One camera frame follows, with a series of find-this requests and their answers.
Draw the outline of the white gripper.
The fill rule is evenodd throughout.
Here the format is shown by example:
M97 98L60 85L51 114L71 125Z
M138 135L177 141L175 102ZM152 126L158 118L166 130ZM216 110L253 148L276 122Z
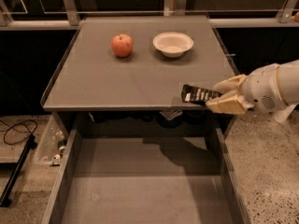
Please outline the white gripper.
M285 109L288 105L278 85L278 68L274 63L248 76L242 74L218 82L213 89L223 95L207 101L207 108L213 113L229 115L242 115L253 107L263 113Z

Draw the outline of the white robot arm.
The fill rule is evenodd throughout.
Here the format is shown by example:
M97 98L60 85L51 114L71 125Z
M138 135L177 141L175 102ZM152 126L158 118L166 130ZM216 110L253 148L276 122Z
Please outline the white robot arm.
M217 83L214 90L221 97L206 102L214 113L241 115L253 108L282 123L299 104L299 61L257 68Z

